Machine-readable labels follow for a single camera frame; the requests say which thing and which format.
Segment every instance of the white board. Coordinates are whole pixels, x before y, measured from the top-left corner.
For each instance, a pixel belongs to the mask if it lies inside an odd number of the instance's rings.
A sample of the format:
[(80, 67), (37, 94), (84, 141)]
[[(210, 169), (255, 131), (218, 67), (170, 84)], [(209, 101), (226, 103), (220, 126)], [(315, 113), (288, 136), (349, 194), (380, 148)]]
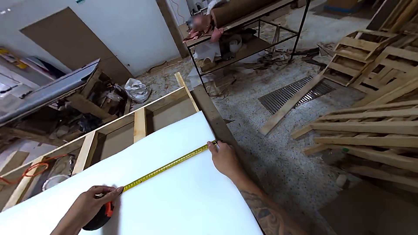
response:
[[(2, 213), (1, 234), (49, 234), (93, 185), (123, 186), (214, 140), (200, 111)], [(103, 228), (80, 234), (262, 235), (235, 185), (209, 150), (126, 191)]]

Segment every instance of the terrazzo floor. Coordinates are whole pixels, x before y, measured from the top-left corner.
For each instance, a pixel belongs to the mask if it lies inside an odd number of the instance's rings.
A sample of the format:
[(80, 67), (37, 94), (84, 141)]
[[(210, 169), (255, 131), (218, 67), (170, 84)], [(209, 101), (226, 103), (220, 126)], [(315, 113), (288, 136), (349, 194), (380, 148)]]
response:
[[(324, 0), (311, 3), (298, 48), (317, 47), (318, 43), (334, 45), (343, 36), (366, 28), (372, 13), (352, 16), (334, 15), (323, 12)], [(291, 29), (297, 30), (304, 8), (291, 10), (285, 16), (274, 20)], [(264, 25), (261, 37), (271, 40), (273, 28)], [(278, 49), (292, 48), (294, 40), (287, 41)], [(315, 59), (327, 63), (330, 56), (317, 56)], [(187, 75), (193, 67), (190, 58), (179, 64), (152, 74), (138, 77), (153, 89), (150, 101), (178, 88), (174, 77), (180, 72), (187, 84)], [(314, 133), (308, 133), (298, 140), (290, 133), (301, 128), (320, 115), (341, 108), (350, 107), (364, 95), (352, 88), (346, 88), (326, 80), (336, 90), (313, 101), (296, 107), (284, 121), (267, 136), (258, 133), (271, 114), (257, 98), (308, 75), (316, 75), (319, 66), (301, 61), (296, 56), (291, 64), (272, 65), (266, 70), (257, 70), (251, 74), (234, 75), (236, 82), (222, 95), (213, 95), (212, 101), (224, 119), (233, 120), (228, 125), (235, 139), (247, 153), (247, 161), (259, 177), (265, 191), (306, 229), (309, 234), (335, 234), (325, 219), (318, 213), (326, 203), (337, 196), (341, 190), (335, 180), (341, 170), (325, 164), (321, 155), (305, 156), (302, 149), (313, 143)]]

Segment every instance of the tattooed forearm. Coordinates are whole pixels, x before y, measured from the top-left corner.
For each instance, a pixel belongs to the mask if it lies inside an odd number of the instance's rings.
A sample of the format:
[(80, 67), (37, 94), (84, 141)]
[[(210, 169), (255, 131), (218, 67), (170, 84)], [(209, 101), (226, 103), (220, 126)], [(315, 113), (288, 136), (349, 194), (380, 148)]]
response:
[(240, 191), (266, 235), (283, 235), (284, 221), (279, 212), (271, 208), (257, 194)]

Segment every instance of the floor drain grate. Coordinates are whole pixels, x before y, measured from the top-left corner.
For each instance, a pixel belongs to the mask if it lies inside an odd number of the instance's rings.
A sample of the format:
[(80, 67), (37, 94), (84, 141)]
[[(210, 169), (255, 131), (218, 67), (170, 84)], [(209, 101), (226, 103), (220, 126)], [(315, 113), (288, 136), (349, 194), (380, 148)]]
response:
[[(304, 87), (304, 85), (306, 85), (312, 78), (312, 76), (302, 78), (299, 81), (275, 90), (265, 96), (262, 96), (258, 98), (258, 100), (271, 114), (275, 114), (294, 94), (296, 94), (296, 92), (302, 89), (302, 87)], [(335, 90), (333, 87), (321, 81), (310, 92), (308, 92), (295, 105), (295, 107), (325, 95), (333, 90)]]

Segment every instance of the person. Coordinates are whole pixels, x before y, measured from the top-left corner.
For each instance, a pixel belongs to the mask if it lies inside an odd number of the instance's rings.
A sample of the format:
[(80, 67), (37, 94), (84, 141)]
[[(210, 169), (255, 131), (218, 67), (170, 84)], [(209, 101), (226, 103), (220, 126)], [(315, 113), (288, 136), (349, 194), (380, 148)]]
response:
[[(245, 173), (234, 149), (218, 141), (219, 150), (207, 142), (216, 169), (226, 175), (241, 192), (261, 229), (266, 235), (307, 235), (293, 219), (264, 193)], [(68, 212), (59, 221), (51, 235), (76, 235), (99, 211), (103, 204), (114, 201), (123, 187), (93, 186), (80, 194)], [(105, 194), (96, 199), (96, 194)]]

